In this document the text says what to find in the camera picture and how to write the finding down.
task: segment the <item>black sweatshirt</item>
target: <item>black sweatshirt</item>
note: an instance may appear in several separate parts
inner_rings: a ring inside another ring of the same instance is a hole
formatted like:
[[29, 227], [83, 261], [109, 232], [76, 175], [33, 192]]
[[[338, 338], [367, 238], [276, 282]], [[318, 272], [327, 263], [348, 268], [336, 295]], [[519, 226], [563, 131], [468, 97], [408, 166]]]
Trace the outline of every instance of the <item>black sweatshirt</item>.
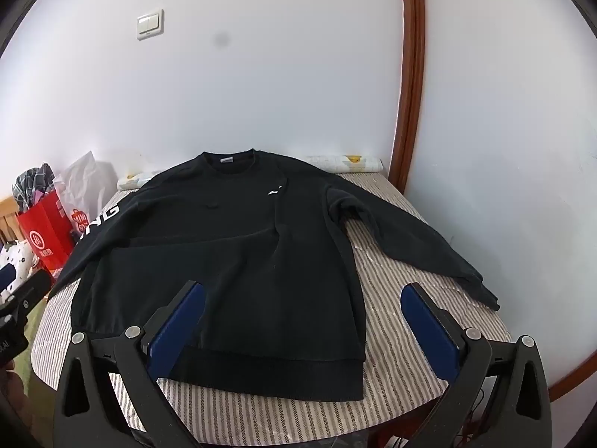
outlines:
[[481, 275], [422, 221], [337, 175], [254, 150], [203, 153], [125, 197], [89, 226], [52, 295], [83, 271], [72, 329], [100, 338], [144, 325], [197, 281], [205, 312], [171, 379], [362, 399], [365, 306], [347, 213], [390, 257], [453, 277], [498, 309]]

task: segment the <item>sweatshirt's left sleeve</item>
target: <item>sweatshirt's left sleeve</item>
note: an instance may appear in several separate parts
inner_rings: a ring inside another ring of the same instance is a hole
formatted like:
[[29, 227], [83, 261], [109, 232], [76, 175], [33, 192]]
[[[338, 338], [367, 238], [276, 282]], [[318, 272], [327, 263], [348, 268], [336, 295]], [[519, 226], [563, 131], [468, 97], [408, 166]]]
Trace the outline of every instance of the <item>sweatshirt's left sleeve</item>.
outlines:
[[327, 178], [326, 200], [336, 223], [345, 212], [357, 214], [389, 257], [442, 276], [452, 277], [471, 298], [493, 310], [497, 297], [483, 277], [435, 229], [418, 218], [337, 175]]

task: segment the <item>white wall switch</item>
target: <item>white wall switch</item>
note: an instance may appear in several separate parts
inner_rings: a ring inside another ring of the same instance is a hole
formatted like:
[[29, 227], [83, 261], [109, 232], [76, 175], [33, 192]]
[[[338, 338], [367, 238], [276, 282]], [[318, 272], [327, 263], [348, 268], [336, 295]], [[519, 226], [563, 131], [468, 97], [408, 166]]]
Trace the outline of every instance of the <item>white wall switch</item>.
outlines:
[[163, 33], [163, 10], [137, 18], [137, 40]]

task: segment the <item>red paper bag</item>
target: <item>red paper bag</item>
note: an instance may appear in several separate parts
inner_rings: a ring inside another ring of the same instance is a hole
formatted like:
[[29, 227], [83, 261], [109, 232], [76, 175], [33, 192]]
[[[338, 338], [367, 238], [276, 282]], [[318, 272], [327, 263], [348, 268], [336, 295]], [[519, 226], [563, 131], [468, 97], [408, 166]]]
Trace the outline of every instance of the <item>red paper bag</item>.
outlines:
[[17, 220], [34, 253], [50, 271], [65, 265], [75, 245], [71, 221], [55, 190], [18, 215]]

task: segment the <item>silver screw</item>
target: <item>silver screw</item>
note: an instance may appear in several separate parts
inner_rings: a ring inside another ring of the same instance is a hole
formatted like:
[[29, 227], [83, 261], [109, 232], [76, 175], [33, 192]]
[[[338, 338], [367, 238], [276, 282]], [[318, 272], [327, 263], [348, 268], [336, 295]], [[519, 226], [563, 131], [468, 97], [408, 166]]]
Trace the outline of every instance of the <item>silver screw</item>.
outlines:
[[527, 347], [535, 346], [535, 340], [533, 339], [533, 337], [529, 337], [528, 335], [524, 335], [524, 337], [522, 338], [522, 342]]
[[83, 332], [77, 332], [73, 335], [72, 341], [73, 343], [81, 343], [85, 338], [85, 334]]
[[466, 336], [471, 340], [479, 340], [481, 338], [481, 332], [477, 329], [466, 329]]
[[141, 329], [138, 326], [133, 325], [132, 327], [129, 327], [126, 329], [126, 331], [124, 332], [124, 335], [126, 335], [126, 337], [129, 339], [133, 339], [140, 333], [141, 333]]

